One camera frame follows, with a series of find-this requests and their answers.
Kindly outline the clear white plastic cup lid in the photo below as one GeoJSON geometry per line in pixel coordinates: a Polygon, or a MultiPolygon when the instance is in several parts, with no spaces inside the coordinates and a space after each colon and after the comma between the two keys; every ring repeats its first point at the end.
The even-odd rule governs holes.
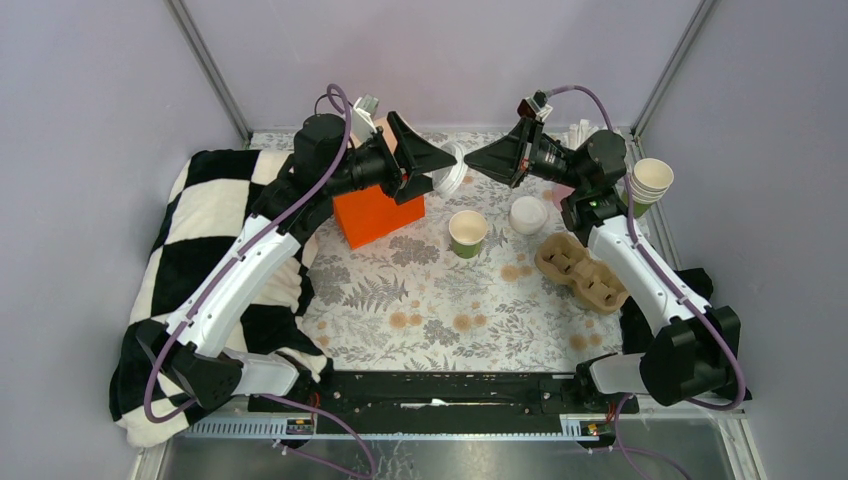
{"type": "Polygon", "coordinates": [[[441,149],[451,154],[455,160],[452,166],[434,171],[431,174],[433,191],[441,198],[450,197],[462,184],[468,166],[465,163],[465,149],[456,142],[447,142],[441,149]]]}

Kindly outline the green paper coffee cup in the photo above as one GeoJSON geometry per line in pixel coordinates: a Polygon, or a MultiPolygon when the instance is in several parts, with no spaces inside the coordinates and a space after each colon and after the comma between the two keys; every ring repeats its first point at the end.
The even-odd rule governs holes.
{"type": "Polygon", "coordinates": [[[451,217],[448,230],[451,250],[459,258],[471,259],[481,252],[489,225],[481,213],[464,210],[451,217]]]}

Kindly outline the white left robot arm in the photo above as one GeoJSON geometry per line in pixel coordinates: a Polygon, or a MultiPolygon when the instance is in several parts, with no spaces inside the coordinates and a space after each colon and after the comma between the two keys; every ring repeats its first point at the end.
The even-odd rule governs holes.
{"type": "Polygon", "coordinates": [[[305,120],[284,167],[207,279],[165,322],[138,327],[151,375],[176,383],[189,406],[215,410],[233,396],[263,394],[288,411],[307,404],[311,387],[294,365],[276,354],[234,351],[226,342],[271,275],[332,216],[335,197],[377,186],[401,205],[437,190],[459,166],[454,152],[420,137],[396,112],[386,121],[394,146],[382,128],[367,126],[353,147],[352,118],[305,120]]]}

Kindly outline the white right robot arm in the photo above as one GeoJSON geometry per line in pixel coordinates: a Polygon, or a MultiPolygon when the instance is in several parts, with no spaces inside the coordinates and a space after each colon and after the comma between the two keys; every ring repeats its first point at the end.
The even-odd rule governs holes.
{"type": "Polygon", "coordinates": [[[465,155],[465,164],[507,185],[532,175],[572,188],[561,216],[566,228],[623,284],[651,328],[643,353],[608,355],[579,365],[575,402],[597,412],[613,394],[651,396],[663,406],[727,396],[723,409],[739,407],[747,385],[736,358],[741,322],[729,307],[715,308],[665,263],[645,240],[616,184],[627,173],[624,139],[611,130],[591,134],[572,150],[523,118],[501,139],[465,155]]]}

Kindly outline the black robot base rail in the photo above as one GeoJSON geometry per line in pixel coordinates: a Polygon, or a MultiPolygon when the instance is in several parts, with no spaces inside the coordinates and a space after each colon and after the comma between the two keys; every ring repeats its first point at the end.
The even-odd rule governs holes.
{"type": "Polygon", "coordinates": [[[362,436],[597,437],[635,399],[594,393],[572,373],[336,371],[299,381],[288,399],[318,407],[362,436]]]}

